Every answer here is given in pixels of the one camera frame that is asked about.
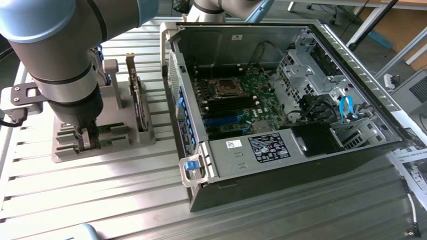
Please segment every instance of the metal frame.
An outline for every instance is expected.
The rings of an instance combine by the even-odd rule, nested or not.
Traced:
[[[416,53],[413,53],[413,55],[408,58],[408,60],[405,61],[407,65],[411,65],[416,59],[419,59],[419,57],[427,52],[427,43],[424,44],[424,46],[416,51]]]
[[[297,0],[297,1],[291,1],[291,3],[296,4],[296,3],[316,3],[316,4],[328,4],[328,5],[343,5],[343,6],[363,6],[364,5],[364,1],[355,1],[355,0]],[[387,5],[388,2],[368,2],[367,3],[367,7],[372,7],[372,8],[379,8],[380,6]],[[425,4],[396,4],[393,6],[393,8],[396,9],[409,9],[409,10],[427,10],[427,5]]]
[[[381,15],[381,13],[385,11],[385,9],[387,9],[387,5],[381,5],[380,7],[376,7],[372,10],[371,14],[367,16],[363,24],[360,25],[357,31],[355,31],[352,37],[349,38],[349,40],[347,42],[347,46],[349,46],[349,44],[352,44],[357,41],[363,32],[372,25],[372,23],[375,22],[375,19]]]
[[[424,38],[427,37],[427,27],[420,31],[420,33],[416,35],[416,37],[412,39],[412,41],[405,45],[405,47],[401,49],[401,51],[393,56],[393,58],[389,60],[389,62],[384,65],[384,67],[377,71],[377,73],[375,74],[375,79],[377,81],[380,81],[380,78],[384,76],[384,74],[387,73],[387,71],[392,68],[392,66],[400,61],[400,59],[403,59],[403,57],[408,54],[408,52],[412,50],[412,48],[424,40]]]

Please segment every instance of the aluminum workbench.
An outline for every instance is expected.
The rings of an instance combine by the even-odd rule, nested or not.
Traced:
[[[1,128],[0,240],[64,240],[81,223],[104,239],[404,238],[411,205],[384,157],[343,175],[189,213],[160,68],[159,25],[179,20],[156,17],[102,44],[105,58],[118,61],[118,81],[128,79],[125,53],[136,54],[153,146],[53,163],[48,108],[21,128]],[[30,78],[21,64],[14,84],[24,81]],[[423,232],[427,213],[417,202],[416,209]]]

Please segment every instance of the robotic arm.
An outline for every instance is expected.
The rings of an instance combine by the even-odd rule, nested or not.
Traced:
[[[225,13],[248,23],[257,23],[275,0],[193,0],[188,22],[224,22]]]
[[[96,131],[102,110],[89,49],[137,28],[157,8],[157,0],[0,1],[0,33],[57,118],[80,133]]]

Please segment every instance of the electronic component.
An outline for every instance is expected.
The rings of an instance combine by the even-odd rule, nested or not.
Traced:
[[[269,127],[267,120],[255,121],[252,124],[252,128],[253,128],[253,132],[257,134],[272,131],[272,128]]]
[[[211,91],[215,92],[213,98],[229,98],[241,96],[244,93],[236,77],[209,80],[208,86],[212,89]]]
[[[305,94],[299,100],[299,108],[307,119],[312,121],[337,122],[336,103],[328,94]]]
[[[237,96],[231,98],[221,98],[208,100],[207,103],[201,105],[205,112],[221,112],[239,109],[252,108],[255,101],[252,96]]]
[[[176,28],[168,76],[187,105],[184,114],[175,98],[177,119],[192,128],[180,162],[200,162],[181,170],[192,212],[344,173],[401,143],[393,104],[327,26]],[[349,121],[345,105],[341,121],[337,104],[349,97],[361,117]]]
[[[332,154],[344,150],[327,122],[313,122],[289,127],[305,157]]]

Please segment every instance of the cable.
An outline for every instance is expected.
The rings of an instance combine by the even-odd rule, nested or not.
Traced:
[[[252,52],[251,58],[249,58],[248,63],[247,63],[247,65],[245,65],[245,69],[248,69],[248,68],[249,68],[249,66],[251,66],[251,64],[252,64],[253,57],[255,57],[256,51],[259,50],[259,47],[260,47],[260,46],[263,46],[263,47],[264,47],[264,45],[263,45],[263,42],[261,42],[261,41],[256,44],[256,47],[255,47],[255,50],[253,50],[253,52]]]
[[[408,201],[411,202],[413,223],[416,223],[415,204],[413,204],[413,199],[409,193],[407,193],[407,198],[408,198]]]
[[[339,121],[339,115],[336,114],[335,108],[332,107],[331,104],[328,104],[325,101],[320,101],[320,104],[324,104],[327,106],[327,108],[332,111],[332,114],[335,116],[335,122]]]
[[[0,61],[6,58],[6,56],[9,56],[10,53],[13,53],[14,50],[12,47],[9,47],[6,50],[4,50],[1,53],[0,53]]]
[[[353,16],[353,18],[351,19],[351,21],[349,21],[348,25],[345,26],[344,31],[341,32],[339,38],[343,38],[344,33],[345,33],[348,27],[351,26],[351,24],[353,23],[353,21],[356,20],[356,18],[360,16],[360,13],[361,13],[363,9],[365,8],[368,2],[369,2],[369,0],[365,0],[364,4],[363,4],[363,6],[361,6],[360,11],[357,12],[357,14],[356,14],[356,15]]]
[[[280,48],[271,41],[264,41],[264,43],[269,44],[277,50],[277,52],[280,53],[283,58],[285,57],[284,52],[280,50]]]
[[[9,128],[17,128],[17,127],[22,126],[22,123],[21,122],[10,123],[10,122],[0,120],[0,125],[5,126],[5,127],[9,127]]]
[[[319,7],[321,8],[321,10],[327,13],[327,14],[331,14],[333,15],[333,13],[329,13],[323,7],[321,7],[323,4],[319,4]]]
[[[0,120],[0,125],[9,128],[17,128],[22,126],[22,122],[26,120],[26,117],[28,117],[28,109],[17,108],[12,111],[12,115],[10,115],[10,119],[13,123]]]
[[[400,177],[400,181],[401,181],[401,186],[411,204],[411,209],[412,209],[412,227],[409,229],[405,230],[405,234],[408,236],[413,236],[420,238],[421,237],[421,232],[420,232],[420,228],[419,228],[419,223],[416,220],[416,209],[415,209],[415,204],[413,204],[413,199],[412,199],[412,195],[411,195],[411,190],[409,190],[409,185],[408,182],[404,178],[404,176]]]
[[[423,123],[423,117],[424,117],[424,114],[419,114],[419,123],[421,125],[423,130],[427,132],[427,128],[425,128],[424,123]]]
[[[303,111],[300,111],[300,110],[292,110],[292,111],[289,111],[289,112],[285,114],[285,116],[284,116],[284,122],[287,122],[287,121],[288,121],[288,115],[289,115],[289,114],[293,114],[293,113],[299,113],[299,114],[301,114],[301,113],[303,113]]]
[[[365,101],[360,104],[356,104],[356,105],[353,105],[353,107],[352,107],[352,112],[353,113],[356,113],[356,112],[359,112],[361,109],[368,109],[368,108],[372,108],[372,110],[373,110],[373,106],[372,105],[369,105]]]
[[[252,61],[255,61],[256,52],[259,51],[259,48],[261,47],[257,60],[255,61],[256,64],[260,63],[260,60],[261,60],[261,57],[263,57],[264,51],[265,51],[265,44],[269,44],[269,45],[277,50],[277,52],[280,53],[280,55],[281,55],[283,58],[285,57],[284,52],[280,50],[280,48],[279,48],[271,41],[268,41],[268,40],[260,41],[260,42],[256,44],[256,47],[255,47],[255,50],[253,50],[253,52],[252,52],[251,58],[249,58],[249,60],[248,60],[248,63],[247,63],[247,65],[245,65],[245,68],[248,68],[248,67],[251,66],[251,64],[252,64]]]
[[[327,4],[320,4],[320,5],[323,5],[323,6],[325,6],[327,8],[329,8],[329,9],[333,9],[335,7],[335,5],[332,5],[332,6],[329,6],[329,5],[327,5]]]

